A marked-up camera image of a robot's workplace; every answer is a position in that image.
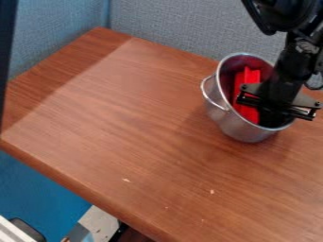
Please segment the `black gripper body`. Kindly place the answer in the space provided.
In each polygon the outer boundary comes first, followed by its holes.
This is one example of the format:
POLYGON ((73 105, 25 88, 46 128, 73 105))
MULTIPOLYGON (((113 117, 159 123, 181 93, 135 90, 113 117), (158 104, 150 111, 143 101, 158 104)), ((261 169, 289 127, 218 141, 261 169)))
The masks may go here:
POLYGON ((297 83, 282 81, 277 74, 262 81, 262 71, 245 67, 235 75, 235 107, 251 122, 259 122, 258 109, 290 112, 295 119, 313 121, 322 103, 301 93, 297 83))

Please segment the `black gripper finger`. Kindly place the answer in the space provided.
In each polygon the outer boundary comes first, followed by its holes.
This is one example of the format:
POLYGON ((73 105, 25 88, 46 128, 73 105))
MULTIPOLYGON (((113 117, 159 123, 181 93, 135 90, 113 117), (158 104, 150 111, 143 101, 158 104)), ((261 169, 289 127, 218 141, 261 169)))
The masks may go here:
POLYGON ((273 126, 273 116, 271 116, 271 110, 266 107, 262 107, 258 109, 259 111, 259 125, 263 127, 271 127, 273 126))
POLYGON ((271 127, 279 128, 293 123, 295 117, 290 112, 274 112, 271 115, 271 127))

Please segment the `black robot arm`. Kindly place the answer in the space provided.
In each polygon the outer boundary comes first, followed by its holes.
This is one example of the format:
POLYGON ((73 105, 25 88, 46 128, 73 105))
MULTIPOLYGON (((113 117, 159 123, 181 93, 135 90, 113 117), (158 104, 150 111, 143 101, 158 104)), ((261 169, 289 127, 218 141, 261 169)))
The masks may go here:
POLYGON ((241 87, 238 102, 258 109, 259 124, 278 128, 311 121, 323 104, 302 93, 323 77, 323 0, 242 0, 262 32, 287 34, 285 49, 266 79, 241 87))

